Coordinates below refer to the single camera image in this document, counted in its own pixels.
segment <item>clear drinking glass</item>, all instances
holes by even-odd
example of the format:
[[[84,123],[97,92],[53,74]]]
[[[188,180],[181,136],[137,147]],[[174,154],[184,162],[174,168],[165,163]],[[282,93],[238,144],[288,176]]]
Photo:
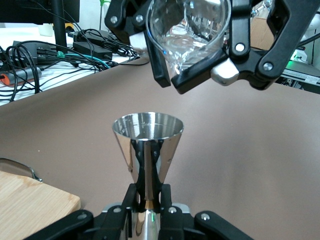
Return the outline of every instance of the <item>clear drinking glass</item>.
[[[230,0],[153,0],[146,27],[176,75],[222,48],[230,16]]]

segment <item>bolt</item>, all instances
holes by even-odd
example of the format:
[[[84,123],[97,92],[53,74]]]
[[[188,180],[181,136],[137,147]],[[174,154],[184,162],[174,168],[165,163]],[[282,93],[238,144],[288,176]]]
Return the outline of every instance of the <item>bolt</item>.
[[[273,68],[274,68],[274,66],[272,65],[271,62],[266,62],[266,63],[263,65],[263,69],[264,69],[265,71],[271,71]]]
[[[243,52],[243,50],[245,50],[245,45],[242,44],[242,43],[238,43],[238,44],[235,46],[235,50],[237,50],[238,52]]]
[[[114,213],[120,213],[121,212],[121,208],[120,207],[116,207],[115,209],[113,209]]]
[[[135,17],[135,20],[136,20],[136,22],[137,23],[142,23],[142,21],[144,20],[144,17],[141,15],[141,14],[139,14],[139,15],[137,15],[136,17]]]
[[[116,16],[112,16],[110,18],[111,23],[116,24],[118,22],[118,18]]]
[[[78,219],[78,220],[83,220],[83,219],[85,219],[87,216],[88,216],[88,215],[83,212],[82,214],[80,214],[80,215],[77,217],[77,219]]]
[[[169,207],[169,213],[171,213],[171,214],[174,214],[174,213],[176,213],[177,212],[177,209],[175,208],[175,207]]]
[[[210,216],[208,214],[206,214],[206,213],[202,213],[201,214],[201,219],[204,220],[204,221],[207,221],[207,220],[210,219]]]

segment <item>brown table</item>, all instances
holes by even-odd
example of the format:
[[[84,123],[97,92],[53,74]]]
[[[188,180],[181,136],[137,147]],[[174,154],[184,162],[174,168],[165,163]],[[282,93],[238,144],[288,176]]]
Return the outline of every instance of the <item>brown table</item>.
[[[111,125],[144,111],[185,124],[166,178],[174,202],[257,240],[319,239],[320,96],[310,92],[208,80],[179,95],[150,65],[118,66],[1,106],[0,153],[97,215],[132,182]]]

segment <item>jigger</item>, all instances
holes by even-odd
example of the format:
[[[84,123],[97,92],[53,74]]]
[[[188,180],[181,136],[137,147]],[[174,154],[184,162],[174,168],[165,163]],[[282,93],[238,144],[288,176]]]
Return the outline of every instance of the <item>jigger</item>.
[[[141,112],[119,118],[112,129],[138,193],[132,239],[156,240],[159,193],[184,130],[183,122],[164,113]]]

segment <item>monitor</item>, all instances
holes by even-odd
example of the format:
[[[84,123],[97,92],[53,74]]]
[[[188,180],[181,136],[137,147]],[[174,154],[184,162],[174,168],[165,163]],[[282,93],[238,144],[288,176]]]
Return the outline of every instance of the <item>monitor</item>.
[[[65,23],[79,22],[80,0],[0,0],[0,11],[0,23],[53,23],[55,43],[66,47]]]

